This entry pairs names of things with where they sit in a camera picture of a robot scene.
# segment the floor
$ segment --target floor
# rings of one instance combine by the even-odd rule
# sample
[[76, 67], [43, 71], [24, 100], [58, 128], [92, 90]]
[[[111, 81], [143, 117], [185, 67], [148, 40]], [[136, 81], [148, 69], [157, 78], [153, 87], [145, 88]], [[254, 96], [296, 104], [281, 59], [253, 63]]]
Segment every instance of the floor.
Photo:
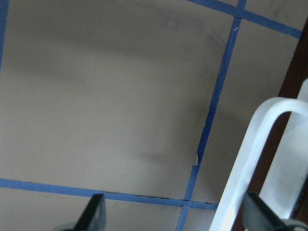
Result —
[[101, 191], [106, 231], [208, 230], [307, 15], [306, 0], [1, 1], [2, 230], [59, 230]]

